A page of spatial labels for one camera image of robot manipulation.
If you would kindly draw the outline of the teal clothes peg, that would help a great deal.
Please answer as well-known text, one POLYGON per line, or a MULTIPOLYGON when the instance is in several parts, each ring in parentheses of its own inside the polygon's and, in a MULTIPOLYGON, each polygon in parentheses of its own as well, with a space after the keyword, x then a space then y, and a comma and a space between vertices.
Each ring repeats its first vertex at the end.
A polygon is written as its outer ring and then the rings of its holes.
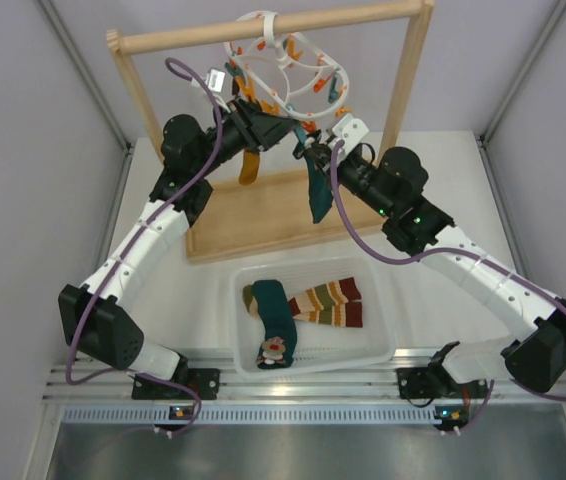
POLYGON ((301 124, 297 124, 294 128, 294 135, 297 138, 297 148, 304 150, 308 141, 307 133, 301 124))

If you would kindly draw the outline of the white plastic clip hanger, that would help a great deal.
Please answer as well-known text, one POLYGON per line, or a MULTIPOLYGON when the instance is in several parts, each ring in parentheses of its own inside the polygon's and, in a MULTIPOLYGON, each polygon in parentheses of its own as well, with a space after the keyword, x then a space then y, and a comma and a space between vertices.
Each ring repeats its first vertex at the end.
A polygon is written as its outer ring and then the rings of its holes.
POLYGON ((274 34, 275 18, 271 11, 241 16, 264 20, 266 30, 252 40, 224 44, 233 94, 266 113, 298 120, 308 132, 349 114, 345 68, 300 32, 274 34))

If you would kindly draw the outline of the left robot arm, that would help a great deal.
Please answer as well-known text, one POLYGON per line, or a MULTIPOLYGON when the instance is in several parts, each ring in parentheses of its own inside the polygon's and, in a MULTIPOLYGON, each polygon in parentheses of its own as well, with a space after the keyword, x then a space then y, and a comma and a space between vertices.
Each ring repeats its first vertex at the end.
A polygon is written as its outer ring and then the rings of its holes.
POLYGON ((235 99, 214 107, 215 124, 203 129, 180 114, 163 127, 163 170, 140 217, 103 264, 79 286, 66 285, 58 303, 72 365, 78 353, 155 384, 168 397, 188 389, 188 360, 148 339, 130 312, 144 284, 172 245, 205 209, 209 173, 242 151, 277 145, 300 123, 235 99))

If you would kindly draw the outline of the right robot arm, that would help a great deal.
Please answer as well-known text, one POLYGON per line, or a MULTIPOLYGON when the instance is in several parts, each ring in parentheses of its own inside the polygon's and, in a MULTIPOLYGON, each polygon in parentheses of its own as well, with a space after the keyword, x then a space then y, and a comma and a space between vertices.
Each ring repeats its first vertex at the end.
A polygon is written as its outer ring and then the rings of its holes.
POLYGON ((431 359, 432 389, 453 396, 466 383, 510 380, 540 398, 561 401, 552 388, 566 370, 566 297, 561 298, 495 260, 453 218, 423 194, 429 175, 417 154, 392 147, 378 165, 362 147, 316 143, 303 154, 323 178, 351 238, 374 259, 402 266, 419 262, 452 281, 506 327, 503 338, 446 344, 431 359), (380 215, 387 241, 404 258, 366 244, 349 220, 340 191, 348 190, 380 215))

